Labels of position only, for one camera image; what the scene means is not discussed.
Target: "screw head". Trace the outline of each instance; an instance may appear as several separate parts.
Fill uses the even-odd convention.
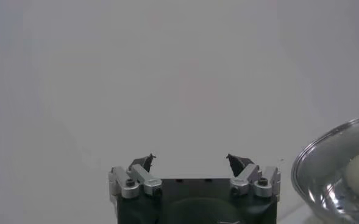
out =
[[[133,187],[135,184],[136,184],[135,181],[132,180],[132,179],[128,179],[128,180],[125,181],[125,185],[127,187]]]

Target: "white wall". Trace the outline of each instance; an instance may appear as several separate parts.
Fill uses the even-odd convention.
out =
[[[107,172],[290,169],[359,116],[359,1],[0,0],[0,224],[114,223]]]

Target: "stainless steel bowl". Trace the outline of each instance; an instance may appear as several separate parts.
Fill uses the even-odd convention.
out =
[[[296,158],[291,180],[295,190],[326,223],[359,223],[359,196],[344,171],[359,155],[359,118],[331,130]]]

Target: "metal clamp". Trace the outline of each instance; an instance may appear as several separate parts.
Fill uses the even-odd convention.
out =
[[[141,165],[132,165],[129,174],[133,179],[138,180],[140,184],[144,185],[145,194],[153,197],[159,197],[162,195],[162,180],[153,177]]]
[[[260,175],[258,165],[248,164],[237,177],[230,179],[231,194],[236,197],[247,194],[250,184],[259,180]]]
[[[268,198],[275,195],[279,201],[281,173],[273,166],[266,167],[263,176],[254,183],[255,195]]]
[[[112,201],[115,201],[115,197],[119,194],[123,198],[135,198],[139,196],[140,185],[131,179],[124,168],[118,166],[112,168],[112,171],[109,173],[109,191],[110,196],[114,196]]]

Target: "metal bracket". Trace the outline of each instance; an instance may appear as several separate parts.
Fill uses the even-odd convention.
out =
[[[130,168],[130,176],[144,185],[144,192],[153,197],[162,195],[162,180],[153,177],[141,165],[136,164]]]
[[[274,166],[266,167],[263,176],[254,183],[255,195],[268,198],[275,195],[280,200],[281,173]]]
[[[260,175],[258,165],[248,164],[237,177],[230,179],[231,194],[236,197],[247,194],[250,184],[259,180]]]
[[[135,198],[140,193],[140,185],[131,179],[124,168],[118,166],[112,168],[109,173],[110,197],[121,194],[123,198]]]

